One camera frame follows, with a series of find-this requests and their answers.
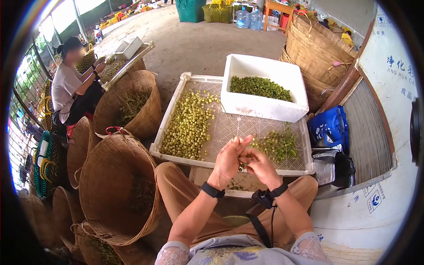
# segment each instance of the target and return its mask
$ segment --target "water jug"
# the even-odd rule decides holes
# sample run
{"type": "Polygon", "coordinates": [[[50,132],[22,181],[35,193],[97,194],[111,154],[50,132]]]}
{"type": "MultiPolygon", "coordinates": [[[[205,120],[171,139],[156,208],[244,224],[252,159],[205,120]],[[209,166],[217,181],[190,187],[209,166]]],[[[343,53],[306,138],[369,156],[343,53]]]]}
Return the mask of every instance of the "water jug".
{"type": "Polygon", "coordinates": [[[249,28],[255,31],[262,30],[262,15],[259,14],[259,11],[257,8],[254,12],[250,13],[249,19],[250,19],[249,28]]]}
{"type": "Polygon", "coordinates": [[[249,28],[250,13],[246,11],[246,7],[242,6],[242,10],[237,11],[237,27],[249,28]]]}

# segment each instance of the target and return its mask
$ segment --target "lace sleeve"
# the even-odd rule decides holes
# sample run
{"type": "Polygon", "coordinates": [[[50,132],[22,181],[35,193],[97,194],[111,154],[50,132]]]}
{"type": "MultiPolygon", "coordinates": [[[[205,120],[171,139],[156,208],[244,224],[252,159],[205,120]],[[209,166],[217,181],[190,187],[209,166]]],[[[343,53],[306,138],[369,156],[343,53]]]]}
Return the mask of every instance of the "lace sleeve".
{"type": "Polygon", "coordinates": [[[314,232],[306,232],[301,235],[293,244],[290,252],[309,259],[325,261],[328,264],[333,264],[331,259],[322,249],[318,237],[314,232]]]}
{"type": "Polygon", "coordinates": [[[186,265],[190,249],[179,241],[166,243],[159,251],[155,265],[186,265]]]}

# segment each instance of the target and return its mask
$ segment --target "corrugated metal panel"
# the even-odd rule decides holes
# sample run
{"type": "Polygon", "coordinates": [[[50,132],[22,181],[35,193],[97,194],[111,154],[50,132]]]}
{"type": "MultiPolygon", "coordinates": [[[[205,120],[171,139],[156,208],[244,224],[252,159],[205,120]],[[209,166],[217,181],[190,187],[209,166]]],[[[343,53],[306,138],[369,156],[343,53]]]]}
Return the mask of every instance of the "corrugated metal panel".
{"type": "Polygon", "coordinates": [[[356,184],[391,168],[387,135],[377,104],[362,80],[343,105],[349,125],[350,156],[356,166],[356,184]]]}

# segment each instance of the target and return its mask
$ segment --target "brown pants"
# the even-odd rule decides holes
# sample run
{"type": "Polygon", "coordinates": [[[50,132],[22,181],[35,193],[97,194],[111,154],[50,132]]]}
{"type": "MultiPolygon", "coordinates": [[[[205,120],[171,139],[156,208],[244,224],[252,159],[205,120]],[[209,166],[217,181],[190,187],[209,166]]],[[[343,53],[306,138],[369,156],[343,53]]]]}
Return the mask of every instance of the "brown pants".
{"type": "MultiPolygon", "coordinates": [[[[160,164],[155,171],[155,178],[159,187],[162,199],[165,203],[171,221],[177,219],[182,211],[197,197],[199,188],[194,185],[183,174],[181,169],[174,163],[165,162],[160,164]]],[[[296,200],[308,210],[314,197],[317,194],[318,183],[311,176],[302,176],[290,183],[289,190],[296,200]]],[[[258,219],[265,227],[271,238],[271,214],[273,209],[262,212],[258,219]]],[[[277,209],[274,214],[274,246],[282,247],[292,237],[292,232],[287,227],[284,217],[277,209]]],[[[252,223],[233,228],[227,224],[215,211],[212,212],[205,226],[192,242],[191,246],[199,244],[213,237],[222,237],[234,234],[248,234],[254,239],[262,242],[252,223]]]]}

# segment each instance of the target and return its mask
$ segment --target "gray shirt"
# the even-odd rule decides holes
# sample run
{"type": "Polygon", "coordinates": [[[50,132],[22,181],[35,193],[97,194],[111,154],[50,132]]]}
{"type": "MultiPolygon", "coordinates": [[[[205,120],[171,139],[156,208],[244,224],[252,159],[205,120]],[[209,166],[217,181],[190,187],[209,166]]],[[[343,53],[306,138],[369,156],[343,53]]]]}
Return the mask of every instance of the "gray shirt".
{"type": "Polygon", "coordinates": [[[306,232],[293,244],[290,252],[266,248],[246,234],[214,237],[189,249],[179,241],[166,243],[159,251],[156,265],[190,264],[333,264],[314,232],[306,232]]]}
{"type": "Polygon", "coordinates": [[[75,91],[82,85],[82,74],[75,67],[61,63],[57,68],[52,83],[53,108],[59,112],[59,119],[64,123],[69,117],[75,91]]]}

